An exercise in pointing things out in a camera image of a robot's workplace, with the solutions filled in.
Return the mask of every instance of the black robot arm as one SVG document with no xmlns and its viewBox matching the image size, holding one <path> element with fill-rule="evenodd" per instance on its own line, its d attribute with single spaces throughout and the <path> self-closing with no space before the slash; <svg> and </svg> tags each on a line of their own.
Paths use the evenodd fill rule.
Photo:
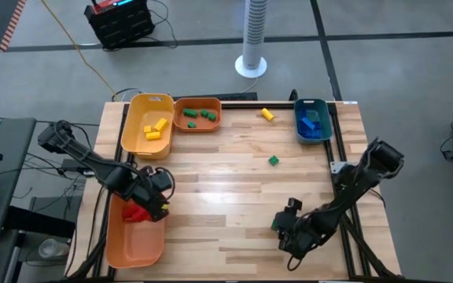
<svg viewBox="0 0 453 283">
<path fill-rule="evenodd" d="M 72 125 L 64 120 L 51 123 L 38 136 L 38 143 L 51 153 L 67 153 L 90 168 L 95 173 L 95 178 L 108 191 L 124 200 L 132 199 L 150 213 L 153 221 L 158 221 L 168 214 L 168 210 L 163 209 L 168 200 L 162 192 L 174 185 L 170 173 L 153 173 L 151 167 L 137 171 L 129 164 L 102 158 L 76 141 L 72 134 Z"/>
<path fill-rule="evenodd" d="M 302 203 L 289 199 L 284 211 L 275 215 L 272 226 L 278 231 L 279 248 L 295 259 L 304 258 L 309 251 L 325 244 L 333 236 L 342 216 L 364 193 L 382 179 L 395 177 L 402 166 L 403 155 L 375 139 L 368 145 L 358 165 L 346 164 L 334 175 L 333 182 L 341 191 L 329 204 L 297 217 L 296 212 L 301 210 Z"/>
</svg>

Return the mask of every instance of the plastic tray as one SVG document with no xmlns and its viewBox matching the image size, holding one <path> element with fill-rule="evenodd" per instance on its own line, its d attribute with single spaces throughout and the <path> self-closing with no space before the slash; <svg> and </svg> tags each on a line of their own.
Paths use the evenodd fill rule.
<svg viewBox="0 0 453 283">
<path fill-rule="evenodd" d="M 197 118 L 185 116 L 184 108 L 197 111 Z M 205 109 L 216 115 L 216 121 L 212 122 L 201 116 L 201 110 Z M 188 128 L 188 122 L 194 122 L 197 127 Z M 218 98 L 180 98 L 176 101 L 174 125 L 184 132 L 212 132 L 219 129 L 221 124 L 221 101 Z"/>
<path fill-rule="evenodd" d="M 154 127 L 160 118 L 168 121 L 158 140 L 146 140 L 143 127 Z M 166 94 L 138 94 L 132 98 L 122 134 L 122 148 L 146 159 L 165 158 L 171 151 L 174 102 Z"/>
<path fill-rule="evenodd" d="M 124 222 L 125 201 L 112 195 L 109 204 L 106 259 L 114 268 L 143 267 L 154 264 L 164 251 L 165 219 L 159 222 Z"/>
<path fill-rule="evenodd" d="M 311 122 L 320 123 L 321 137 L 312 137 L 314 133 L 301 119 L 307 117 Z M 331 122 L 328 105 L 321 99 L 299 99 L 295 102 L 296 138 L 303 145 L 318 144 L 331 138 Z"/>
</svg>

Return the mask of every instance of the wooden tabletop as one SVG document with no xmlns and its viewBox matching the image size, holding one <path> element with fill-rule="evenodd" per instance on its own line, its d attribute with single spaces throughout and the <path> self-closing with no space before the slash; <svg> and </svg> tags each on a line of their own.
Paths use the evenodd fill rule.
<svg viewBox="0 0 453 283">
<path fill-rule="evenodd" d="M 347 158 L 358 161 L 367 145 L 359 106 L 336 104 Z M 114 157 L 122 112 L 123 103 L 105 105 L 94 148 L 105 158 Z M 271 112 L 275 119 L 267 122 L 260 110 L 224 109 L 218 131 L 187 134 L 175 130 L 166 159 L 136 159 L 139 167 L 150 164 L 169 169 L 176 178 L 176 191 L 169 206 L 166 245 L 160 260 L 145 268 L 117 270 L 116 280 L 347 278 L 340 233 L 309 252 L 297 270 L 286 269 L 289 254 L 278 250 L 277 234 L 270 228 L 275 213 L 283 210 L 289 197 L 302 200 L 303 211 L 313 210 L 330 202 L 333 190 L 324 146 L 296 142 L 293 110 Z M 334 140 L 332 146 L 338 160 Z M 280 160 L 274 167 L 268 163 L 273 155 Z M 99 189 L 96 181 L 87 181 L 70 273 L 87 255 Z M 104 206 L 101 200 L 95 242 Z M 367 193 L 358 201 L 358 209 L 366 242 L 398 274 L 400 268 L 382 202 Z M 356 272 L 360 273 L 357 248 L 355 244 L 352 247 Z M 107 267 L 104 261 L 102 274 L 106 274 Z"/>
</svg>

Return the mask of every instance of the yellow bin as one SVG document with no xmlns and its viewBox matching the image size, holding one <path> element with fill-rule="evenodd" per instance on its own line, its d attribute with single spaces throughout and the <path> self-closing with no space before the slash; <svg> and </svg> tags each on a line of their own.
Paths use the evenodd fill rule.
<svg viewBox="0 0 453 283">
<path fill-rule="evenodd" d="M 148 141 L 144 126 L 153 127 L 165 118 L 168 125 L 162 131 L 162 138 Z M 165 158 L 171 151 L 172 120 L 174 101 L 166 94 L 138 94 L 132 98 L 129 113 L 122 134 L 122 147 L 129 153 L 145 159 Z"/>
</svg>

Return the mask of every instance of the white tower fan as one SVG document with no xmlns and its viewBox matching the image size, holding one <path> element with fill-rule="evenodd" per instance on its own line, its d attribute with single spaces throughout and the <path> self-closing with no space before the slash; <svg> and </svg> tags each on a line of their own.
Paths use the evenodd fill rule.
<svg viewBox="0 0 453 283">
<path fill-rule="evenodd" d="M 235 69 L 245 78 L 258 78 L 267 70 L 261 57 L 268 0 L 245 0 L 244 43 Z"/>
</svg>

